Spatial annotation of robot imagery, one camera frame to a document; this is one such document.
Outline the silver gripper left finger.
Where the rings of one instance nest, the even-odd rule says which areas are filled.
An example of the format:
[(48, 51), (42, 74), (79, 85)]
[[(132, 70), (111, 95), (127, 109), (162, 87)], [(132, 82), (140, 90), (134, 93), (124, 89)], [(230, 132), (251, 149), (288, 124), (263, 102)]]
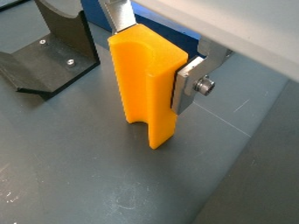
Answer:
[(136, 24), (134, 7), (130, 0), (98, 0), (108, 24), (112, 28), (112, 33), (122, 32), (128, 27)]

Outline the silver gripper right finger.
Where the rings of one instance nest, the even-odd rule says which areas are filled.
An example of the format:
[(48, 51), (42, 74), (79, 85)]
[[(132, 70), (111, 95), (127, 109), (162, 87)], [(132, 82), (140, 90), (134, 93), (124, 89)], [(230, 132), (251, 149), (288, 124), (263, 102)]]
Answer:
[(195, 56), (175, 73), (171, 108), (179, 115), (192, 104), (198, 93), (207, 96), (215, 88), (210, 73), (216, 70), (232, 55), (232, 51), (208, 38), (200, 38), (199, 56)]

